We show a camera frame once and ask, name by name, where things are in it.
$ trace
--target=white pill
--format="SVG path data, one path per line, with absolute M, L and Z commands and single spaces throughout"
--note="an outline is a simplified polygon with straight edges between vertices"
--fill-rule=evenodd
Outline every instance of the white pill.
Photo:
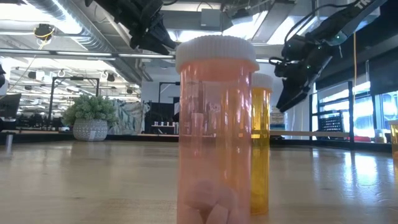
M 187 207 L 178 213 L 178 224 L 203 224 L 203 220 L 198 210 Z
M 237 208 L 229 213 L 227 224 L 242 224 L 242 216 Z
M 238 205 L 238 195 L 232 188 L 223 186 L 220 188 L 220 199 L 217 204 L 231 211 Z
M 227 220 L 228 209 L 217 204 L 210 212 L 206 224 L 226 224 Z
M 218 191 L 209 180 L 201 180 L 185 195 L 184 203 L 200 211 L 211 210 L 218 200 Z

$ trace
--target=table surface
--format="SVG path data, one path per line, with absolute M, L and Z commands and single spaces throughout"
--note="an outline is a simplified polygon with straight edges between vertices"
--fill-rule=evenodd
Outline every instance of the table surface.
M 2 223 L 175 223 L 177 143 L 15 144 L 0 157 Z M 270 170 L 269 214 L 251 223 L 398 223 L 390 154 L 274 148 Z

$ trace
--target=white bottle cap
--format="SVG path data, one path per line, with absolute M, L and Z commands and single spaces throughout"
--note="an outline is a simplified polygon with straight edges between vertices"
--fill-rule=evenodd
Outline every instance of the white bottle cap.
M 248 41 L 220 35 L 198 37 L 180 44 L 176 52 L 175 69 L 180 73 L 181 67 L 187 62 L 211 58 L 243 59 L 252 62 L 259 70 L 256 51 Z
M 265 88 L 272 91 L 273 84 L 274 84 L 274 78 L 270 75 L 254 73 L 251 76 L 252 87 Z

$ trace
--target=ceiling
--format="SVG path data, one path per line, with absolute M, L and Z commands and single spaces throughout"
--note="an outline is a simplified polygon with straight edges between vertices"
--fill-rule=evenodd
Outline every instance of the ceiling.
M 31 49 L 68 52 L 126 52 L 126 53 L 153 53 L 133 50 L 129 46 L 131 36 L 121 24 L 116 24 L 113 17 L 104 11 L 95 2 L 90 7 L 85 6 L 84 0 L 57 0 L 54 7 L 62 8 L 57 12 L 48 12 L 50 9 L 40 7 L 37 2 L 52 2 L 53 0 L 32 1 L 23 0 L 32 5 L 1 4 L 0 6 L 0 48 Z M 319 0 L 320 4 L 346 3 L 347 0 Z M 251 16 L 246 21 L 232 20 L 237 9 L 250 7 Z M 176 42 L 184 42 L 201 35 L 233 35 L 247 39 L 255 46 L 257 57 L 269 58 L 280 56 L 283 38 L 290 28 L 307 15 L 313 5 L 309 0 L 179 0 L 171 6 L 164 6 L 161 13 L 164 15 L 164 24 Z M 327 18 L 335 11 L 328 9 L 320 11 L 319 20 Z M 60 13 L 67 15 L 57 17 Z M 204 18 L 216 15 L 220 21 Z M 375 12 L 369 16 L 364 24 L 378 15 Z M 302 33 L 317 25 L 314 20 L 306 26 Z M 39 24 L 50 24 L 55 27 L 53 37 L 46 45 L 33 35 L 33 30 Z M 94 40 L 100 43 L 97 48 L 85 45 L 84 40 Z M 102 95 L 119 96 L 120 99 L 137 101 L 140 99 L 142 82 L 176 82 L 179 75 L 175 71 L 173 60 L 111 58 L 99 60 L 89 57 L 68 57 L 62 59 L 48 55 L 47 58 L 32 58 L 26 55 L 11 54 L 2 60 L 7 60 L 11 68 L 12 92 L 24 93 L 24 98 L 32 101 L 39 94 L 49 94 L 52 77 L 65 73 L 65 77 L 75 75 L 85 78 L 99 78 Z M 266 73 L 271 73 L 272 66 L 267 66 Z M 27 77 L 29 72 L 44 74 L 40 80 Z M 114 74 L 115 81 L 107 81 L 107 75 Z M 92 81 L 76 82 L 65 80 L 62 84 L 78 88 L 76 94 L 95 94 Z M 32 85 L 32 90 L 25 90 L 26 85 Z M 134 93 L 128 95 L 127 88 Z M 62 94 L 70 95 L 67 86 L 55 90 L 57 100 L 63 100 Z

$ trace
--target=ceiling pipe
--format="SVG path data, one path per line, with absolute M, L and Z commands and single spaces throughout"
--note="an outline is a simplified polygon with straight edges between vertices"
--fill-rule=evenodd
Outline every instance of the ceiling pipe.
M 82 28 L 81 35 L 88 37 L 75 37 L 73 40 L 91 52 L 115 52 L 116 49 L 106 40 L 104 35 L 94 26 L 94 24 L 84 15 L 79 7 L 71 0 L 24 0 L 42 11 L 53 16 L 63 24 L 70 24 L 73 27 L 78 24 Z M 107 61 L 128 82 L 141 83 L 141 76 L 121 58 L 114 61 Z

